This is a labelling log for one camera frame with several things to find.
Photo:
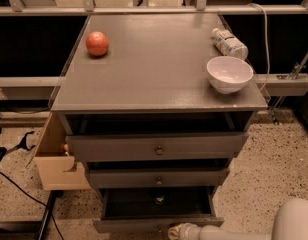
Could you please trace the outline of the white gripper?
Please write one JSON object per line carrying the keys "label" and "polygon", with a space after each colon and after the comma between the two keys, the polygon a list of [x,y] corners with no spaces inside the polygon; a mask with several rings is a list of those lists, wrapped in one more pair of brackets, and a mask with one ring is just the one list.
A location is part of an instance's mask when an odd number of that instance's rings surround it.
{"label": "white gripper", "polygon": [[191,223],[184,223],[172,226],[168,230],[169,240],[201,240],[200,233],[202,228]]}

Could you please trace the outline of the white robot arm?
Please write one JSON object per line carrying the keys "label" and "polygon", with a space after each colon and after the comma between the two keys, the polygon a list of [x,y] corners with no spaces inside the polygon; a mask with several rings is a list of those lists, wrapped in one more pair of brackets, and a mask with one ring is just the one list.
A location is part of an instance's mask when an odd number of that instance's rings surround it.
{"label": "white robot arm", "polygon": [[238,233],[182,223],[168,230],[169,240],[308,240],[308,200],[293,198],[277,211],[271,233]]}

